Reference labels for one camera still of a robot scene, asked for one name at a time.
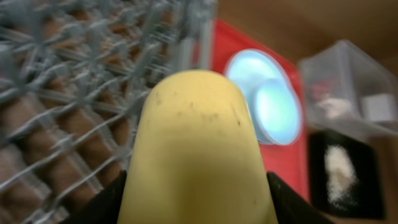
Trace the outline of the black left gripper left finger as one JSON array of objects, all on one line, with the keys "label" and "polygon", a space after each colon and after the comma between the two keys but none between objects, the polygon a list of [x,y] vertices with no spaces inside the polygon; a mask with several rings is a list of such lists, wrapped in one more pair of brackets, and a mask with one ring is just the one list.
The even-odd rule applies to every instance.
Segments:
[{"label": "black left gripper left finger", "polygon": [[126,177],[127,172],[121,171],[111,184],[61,224],[117,224]]}]

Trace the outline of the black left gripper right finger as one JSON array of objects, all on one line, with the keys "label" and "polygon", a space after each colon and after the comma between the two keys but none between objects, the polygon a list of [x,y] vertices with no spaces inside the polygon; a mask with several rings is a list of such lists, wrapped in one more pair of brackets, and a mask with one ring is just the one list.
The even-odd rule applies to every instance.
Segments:
[{"label": "black left gripper right finger", "polygon": [[267,172],[267,179],[279,224],[334,224],[308,204],[277,174]]}]

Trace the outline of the rice and food scraps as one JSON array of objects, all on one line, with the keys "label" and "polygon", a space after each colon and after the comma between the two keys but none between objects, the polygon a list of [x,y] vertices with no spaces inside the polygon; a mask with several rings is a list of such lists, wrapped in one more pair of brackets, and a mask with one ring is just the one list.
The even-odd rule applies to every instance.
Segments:
[{"label": "rice and food scraps", "polygon": [[348,211],[358,204],[353,191],[359,182],[348,151],[340,145],[329,145],[324,160],[327,200],[335,208]]}]

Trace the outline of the light blue bowl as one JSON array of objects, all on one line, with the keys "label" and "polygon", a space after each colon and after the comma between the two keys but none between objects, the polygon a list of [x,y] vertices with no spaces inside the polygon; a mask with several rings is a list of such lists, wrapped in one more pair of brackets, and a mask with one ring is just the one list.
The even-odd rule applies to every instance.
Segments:
[{"label": "light blue bowl", "polygon": [[289,145],[302,128],[297,96],[286,83],[271,79],[255,87],[248,99],[257,140],[263,144]]}]

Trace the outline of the yellow cup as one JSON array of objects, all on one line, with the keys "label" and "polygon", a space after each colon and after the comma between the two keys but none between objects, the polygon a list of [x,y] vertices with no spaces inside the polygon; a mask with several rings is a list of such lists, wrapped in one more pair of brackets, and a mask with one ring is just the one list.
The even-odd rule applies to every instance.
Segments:
[{"label": "yellow cup", "polygon": [[187,70],[150,92],[118,222],[276,223],[241,91],[219,73]]}]

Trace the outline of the white tissue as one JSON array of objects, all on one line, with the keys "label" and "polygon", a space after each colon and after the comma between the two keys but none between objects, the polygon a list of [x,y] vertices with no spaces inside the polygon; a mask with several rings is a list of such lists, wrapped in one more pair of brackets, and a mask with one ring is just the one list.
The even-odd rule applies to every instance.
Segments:
[{"label": "white tissue", "polygon": [[325,98],[317,103],[326,118],[330,120],[346,119],[352,117],[351,103],[342,98]]}]

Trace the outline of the red snack wrapper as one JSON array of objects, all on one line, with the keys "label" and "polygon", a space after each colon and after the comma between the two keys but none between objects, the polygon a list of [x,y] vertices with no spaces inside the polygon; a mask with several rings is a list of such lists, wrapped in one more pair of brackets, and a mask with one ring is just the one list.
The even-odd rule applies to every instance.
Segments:
[{"label": "red snack wrapper", "polygon": [[319,80],[310,85],[312,99],[316,102],[323,100],[332,88],[332,82],[329,80]]}]

